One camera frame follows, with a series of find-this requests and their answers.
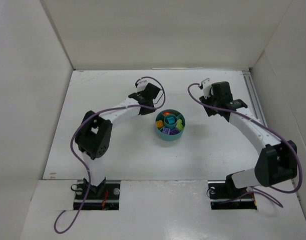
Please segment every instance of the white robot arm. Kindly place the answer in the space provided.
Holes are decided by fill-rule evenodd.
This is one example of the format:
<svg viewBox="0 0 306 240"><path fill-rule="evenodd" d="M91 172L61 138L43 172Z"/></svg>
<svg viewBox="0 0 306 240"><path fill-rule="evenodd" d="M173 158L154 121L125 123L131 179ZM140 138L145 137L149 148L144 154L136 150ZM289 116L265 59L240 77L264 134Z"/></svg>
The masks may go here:
<svg viewBox="0 0 306 240"><path fill-rule="evenodd" d="M236 111L259 122L242 100L233 100L228 82L216 83L207 78L201 82L200 88L204 92L204 95L199 98L203 104ZM258 185L269 187L296 177L296 160L290 154L289 148L281 143L276 136L240 115L220 111L215 108L205 107L208 116L216 114L223 116L245 135L259 154L259 159L254 168L228 175L225 184L220 190L217 190L218 194L215 197L219 199L223 195L226 197L229 195L227 198L233 198L237 195L234 192L240 193L242 188L245 189L248 186L255 187ZM288 143L296 151L296 145L292 141L288 141Z"/></svg>
<svg viewBox="0 0 306 240"><path fill-rule="evenodd" d="M124 101L113 107L122 107L122 109L108 111L94 117L76 135L75 142L78 149L83 153L84 162L90 167L94 186L98 186L105 180L102 160L98 158L102 157L108 150L112 129L131 117L156 111L153 100L157 98L161 89L144 79L138 81L135 85L136 93L130 94ZM127 106L133 105L150 108L141 106L127 108ZM87 112L82 122L93 114L93 111Z"/></svg>

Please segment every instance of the red wire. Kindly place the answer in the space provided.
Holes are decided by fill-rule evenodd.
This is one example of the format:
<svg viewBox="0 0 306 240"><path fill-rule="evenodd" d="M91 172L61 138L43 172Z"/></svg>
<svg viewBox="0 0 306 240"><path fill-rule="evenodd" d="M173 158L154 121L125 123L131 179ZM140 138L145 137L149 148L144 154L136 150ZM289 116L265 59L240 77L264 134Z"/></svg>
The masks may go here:
<svg viewBox="0 0 306 240"><path fill-rule="evenodd" d="M249 193L248 195L250 195L250 196L252 197L252 199L255 200L253 194Z"/></svg>
<svg viewBox="0 0 306 240"><path fill-rule="evenodd" d="M102 206L103 206L102 210L104 210L104 207L105 207L105 203L106 203L107 198L108 198L108 190L106 190L106 192L105 192L105 197L104 197L104 199L103 199L103 201L102 201Z"/></svg>

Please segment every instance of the teal bowl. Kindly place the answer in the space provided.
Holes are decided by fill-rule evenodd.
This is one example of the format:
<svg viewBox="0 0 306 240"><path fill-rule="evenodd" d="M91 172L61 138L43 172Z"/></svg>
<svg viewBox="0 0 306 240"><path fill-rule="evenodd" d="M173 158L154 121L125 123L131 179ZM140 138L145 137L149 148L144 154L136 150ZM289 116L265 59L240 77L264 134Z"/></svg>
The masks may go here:
<svg viewBox="0 0 306 240"><path fill-rule="evenodd" d="M179 111L167 109L161 111L156 117L155 129L157 135L165 141L179 139L183 134L184 128L185 118Z"/></svg>

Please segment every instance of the black bracket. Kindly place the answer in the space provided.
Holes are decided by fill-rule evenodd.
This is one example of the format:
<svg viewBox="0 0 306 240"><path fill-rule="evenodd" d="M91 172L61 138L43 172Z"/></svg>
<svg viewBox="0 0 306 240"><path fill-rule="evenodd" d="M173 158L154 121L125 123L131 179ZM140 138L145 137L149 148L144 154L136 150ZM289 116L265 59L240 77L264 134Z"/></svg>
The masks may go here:
<svg viewBox="0 0 306 240"><path fill-rule="evenodd" d="M226 202L229 199L238 198L244 193L246 193L246 188L236 188L234 191L229 190L226 181L210 180L208 182L207 195L211 199L212 210L257 209L253 195L247 194L243 198Z"/></svg>
<svg viewBox="0 0 306 240"><path fill-rule="evenodd" d="M233 100L233 95L231 93L231 88L229 86L229 83L226 81L223 82L217 82L213 83L211 87L213 94L210 94L208 98L205 99L204 96L201 96L199 100L201 103L217 107L217 108L223 108L223 109L229 109L236 111L236 109L239 108L247 108L247 104L244 103L241 99ZM230 113L225 111L217 111L210 108L204 107L206 110L207 115L213 116L216 114L220 114L223 116L227 121L229 121Z"/></svg>
<svg viewBox="0 0 306 240"><path fill-rule="evenodd" d="M93 114L93 111L87 112L83 121ZM75 143L78 145L79 151L82 153L86 152L91 160L100 158L109 147L112 128L112 123L109 120L104 120L100 116L96 116L91 121L88 121L77 133L75 138Z"/></svg>
<svg viewBox="0 0 306 240"><path fill-rule="evenodd" d="M153 100L157 98L159 91L161 91L159 87L149 82L143 91L139 91L136 93L134 92L130 94L128 97L130 99L135 99L140 105L149 106L153 108L154 107ZM148 109L148 108L141 107L139 111L139 115L151 114L155 111L156 110L154 109Z"/></svg>
<svg viewBox="0 0 306 240"><path fill-rule="evenodd" d="M288 141L297 152L293 141ZM267 145L262 149L255 166L255 176L265 187L293 179L297 175L297 163L291 150L284 144Z"/></svg>
<svg viewBox="0 0 306 240"><path fill-rule="evenodd" d="M89 183L83 179L82 183L76 184L74 209L78 209L85 197ZM98 186L91 185L83 210L118 210L119 209L120 181L107 181L104 179Z"/></svg>

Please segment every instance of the white cardboard panel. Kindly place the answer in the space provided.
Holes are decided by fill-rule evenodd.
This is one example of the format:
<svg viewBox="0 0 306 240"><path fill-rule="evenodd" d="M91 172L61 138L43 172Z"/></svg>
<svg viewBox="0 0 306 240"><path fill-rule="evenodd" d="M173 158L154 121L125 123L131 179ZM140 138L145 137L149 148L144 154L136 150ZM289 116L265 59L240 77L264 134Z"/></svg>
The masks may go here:
<svg viewBox="0 0 306 240"><path fill-rule="evenodd" d="M0 0L0 240L18 240L72 68L38 0Z"/></svg>
<svg viewBox="0 0 306 240"><path fill-rule="evenodd" d="M77 69L244 68L291 0L43 0Z"/></svg>
<svg viewBox="0 0 306 240"><path fill-rule="evenodd" d="M306 144L306 0L294 0L265 49Z"/></svg>
<svg viewBox="0 0 306 240"><path fill-rule="evenodd" d="M70 186L76 183L77 180L38 181L30 209L34 211L73 210L75 193L71 191Z"/></svg>
<svg viewBox="0 0 306 240"><path fill-rule="evenodd" d="M298 193L306 217L306 146L289 104L288 95L282 91L265 52L256 63L252 76L268 126L297 145L303 169L303 184Z"/></svg>
<svg viewBox="0 0 306 240"><path fill-rule="evenodd" d="M63 195L69 181L41 181L38 192L61 188ZM284 182L278 187L290 188ZM211 210L206 196L207 181L122 181L119 211L81 211L73 227L62 235L54 232L58 210L31 207L21 240L306 240L306 222L296 195L266 189L283 204L278 208L262 196L255 196L258 210ZM40 197L39 201L58 202ZM71 208L66 202L65 209ZM58 221L58 229L65 229L76 211L67 211Z"/></svg>
<svg viewBox="0 0 306 240"><path fill-rule="evenodd" d="M83 179L84 166L70 151L70 139L89 110L111 108L135 92L134 82L143 76L157 78L166 91L166 104L155 113L136 116L113 129L102 161L110 180L225 179L229 173L253 168L258 154L251 143L221 116L208 117L187 93L191 83L205 78L230 82L235 99L251 108L241 71L232 70L118 70L74 71L44 173L44 179ZM196 97L203 95L192 88ZM182 137L161 140L155 118L164 109L175 109L186 119Z"/></svg>

